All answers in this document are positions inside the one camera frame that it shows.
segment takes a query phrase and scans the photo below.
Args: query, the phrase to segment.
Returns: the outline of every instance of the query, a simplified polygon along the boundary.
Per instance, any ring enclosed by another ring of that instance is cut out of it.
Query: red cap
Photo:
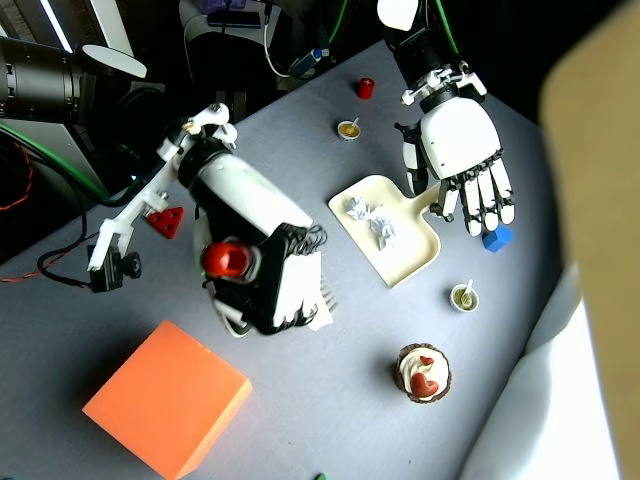
[[[240,243],[212,243],[200,259],[204,271],[213,278],[242,278],[253,261],[251,251]]]
[[[375,86],[376,82],[374,82],[373,79],[368,77],[361,78],[358,84],[358,96],[363,100],[370,99]]]

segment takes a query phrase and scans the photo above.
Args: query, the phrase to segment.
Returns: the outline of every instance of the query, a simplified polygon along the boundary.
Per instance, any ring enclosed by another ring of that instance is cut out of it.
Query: red triangular object
[[[172,239],[176,236],[183,213],[182,207],[167,208],[164,212],[151,213],[145,218],[158,232],[168,239]]]

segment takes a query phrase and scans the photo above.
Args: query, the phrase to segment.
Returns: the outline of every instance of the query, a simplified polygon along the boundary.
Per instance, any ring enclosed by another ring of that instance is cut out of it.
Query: chocolate cupcake
[[[394,380],[412,402],[433,403],[449,392],[449,361],[428,343],[407,345],[398,355]]]

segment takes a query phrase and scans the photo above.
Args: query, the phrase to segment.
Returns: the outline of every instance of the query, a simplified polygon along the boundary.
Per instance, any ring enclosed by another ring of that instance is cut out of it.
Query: orange block
[[[82,409],[166,479],[195,470],[251,392],[249,379],[165,321]]]

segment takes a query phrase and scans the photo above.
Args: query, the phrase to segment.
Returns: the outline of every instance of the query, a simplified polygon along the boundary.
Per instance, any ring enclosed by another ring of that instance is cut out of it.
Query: gray table
[[[360,76],[377,82],[368,102],[354,93]],[[332,326],[230,337],[200,288],[193,202],[178,185],[171,200],[188,214],[177,237],[165,240],[144,222],[136,229],[130,248],[143,258],[140,280],[101,295],[45,278],[0,285],[0,477],[157,478],[80,410],[146,335],[171,319],[254,385],[189,478],[307,480],[320,471],[330,480],[454,478],[559,276],[555,203],[540,131],[489,98],[517,194],[515,242],[491,254],[462,221],[433,219],[440,257],[387,289],[326,202],[371,174],[407,193],[393,123],[421,113],[400,104],[403,88],[378,44],[238,126],[238,154],[329,233],[324,271],[340,300]],[[345,143],[335,125],[356,115],[363,134]],[[105,208],[90,212],[91,231],[106,215]],[[79,221],[67,225],[0,274],[30,271],[40,252],[68,243],[79,228]],[[78,249],[56,270],[80,275],[85,255]],[[481,305],[457,314],[446,295],[469,278]],[[451,362],[451,391],[433,405],[411,403],[391,380],[398,351],[413,342],[433,343]]]

